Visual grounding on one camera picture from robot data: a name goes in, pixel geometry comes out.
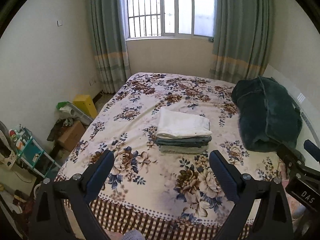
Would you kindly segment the white gloved hand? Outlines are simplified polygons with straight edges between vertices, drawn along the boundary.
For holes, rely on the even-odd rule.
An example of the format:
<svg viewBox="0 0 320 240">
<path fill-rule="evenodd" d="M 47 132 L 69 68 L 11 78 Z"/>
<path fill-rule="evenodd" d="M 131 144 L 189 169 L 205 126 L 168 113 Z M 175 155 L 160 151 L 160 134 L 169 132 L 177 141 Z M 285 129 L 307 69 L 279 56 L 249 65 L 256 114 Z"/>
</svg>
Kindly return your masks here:
<svg viewBox="0 0 320 240">
<path fill-rule="evenodd" d="M 130 230 L 122 236 L 121 240 L 146 240 L 146 238 L 138 230 Z"/>
</svg>

